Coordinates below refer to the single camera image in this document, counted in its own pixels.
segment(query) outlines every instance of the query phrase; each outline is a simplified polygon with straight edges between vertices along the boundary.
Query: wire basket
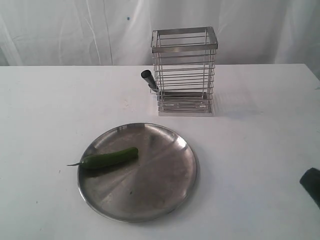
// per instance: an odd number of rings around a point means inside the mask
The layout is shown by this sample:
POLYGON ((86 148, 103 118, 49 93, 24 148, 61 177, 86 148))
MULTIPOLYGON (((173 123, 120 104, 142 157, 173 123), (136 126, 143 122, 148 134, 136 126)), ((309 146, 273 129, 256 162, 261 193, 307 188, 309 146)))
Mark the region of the wire basket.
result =
POLYGON ((151 49, 159 116, 212 116, 214 29, 155 30, 151 49))

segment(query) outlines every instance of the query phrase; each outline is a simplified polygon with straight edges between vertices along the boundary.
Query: black handle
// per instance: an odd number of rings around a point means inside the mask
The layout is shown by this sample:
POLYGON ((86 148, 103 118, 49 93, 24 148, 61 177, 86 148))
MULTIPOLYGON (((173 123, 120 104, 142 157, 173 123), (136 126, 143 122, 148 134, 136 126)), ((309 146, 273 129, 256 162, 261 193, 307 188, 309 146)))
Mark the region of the black handle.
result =
POLYGON ((152 89, 152 91, 157 92, 158 88, 157 88, 154 76, 152 76, 151 71, 144 70, 141 73, 141 77, 149 84, 149 87, 152 89))

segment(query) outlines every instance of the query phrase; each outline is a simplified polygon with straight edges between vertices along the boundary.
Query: green chili pepper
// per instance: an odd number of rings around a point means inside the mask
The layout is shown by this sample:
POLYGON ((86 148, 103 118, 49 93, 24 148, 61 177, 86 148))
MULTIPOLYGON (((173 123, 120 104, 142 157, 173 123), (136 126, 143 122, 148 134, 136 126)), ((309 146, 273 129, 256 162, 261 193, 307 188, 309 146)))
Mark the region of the green chili pepper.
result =
POLYGON ((84 169, 100 169, 119 163, 126 162, 138 157, 138 148, 129 147, 127 149, 106 154, 86 156, 81 162, 67 166, 80 165, 84 169))

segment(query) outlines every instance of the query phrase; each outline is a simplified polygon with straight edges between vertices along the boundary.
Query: metal wire rack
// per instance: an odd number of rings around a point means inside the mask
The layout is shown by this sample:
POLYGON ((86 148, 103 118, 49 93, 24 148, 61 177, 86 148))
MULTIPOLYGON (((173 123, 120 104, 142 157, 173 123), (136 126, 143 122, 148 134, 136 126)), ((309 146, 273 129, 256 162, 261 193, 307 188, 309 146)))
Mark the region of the metal wire rack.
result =
POLYGON ((159 116, 212 116, 214 29, 155 30, 151 49, 159 116))

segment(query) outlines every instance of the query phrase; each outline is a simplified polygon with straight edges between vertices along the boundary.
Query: white tabletop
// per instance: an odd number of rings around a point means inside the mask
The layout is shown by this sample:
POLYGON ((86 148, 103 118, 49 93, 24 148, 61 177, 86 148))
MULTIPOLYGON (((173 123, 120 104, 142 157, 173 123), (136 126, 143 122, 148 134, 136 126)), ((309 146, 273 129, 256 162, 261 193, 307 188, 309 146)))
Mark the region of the white tabletop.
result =
POLYGON ((319 240, 299 184, 320 169, 320 82, 304 64, 216 66, 215 117, 159 117, 144 69, 0 67, 0 239, 319 240), (181 208, 132 224, 94 212, 66 164, 134 122, 178 132, 201 171, 181 208))

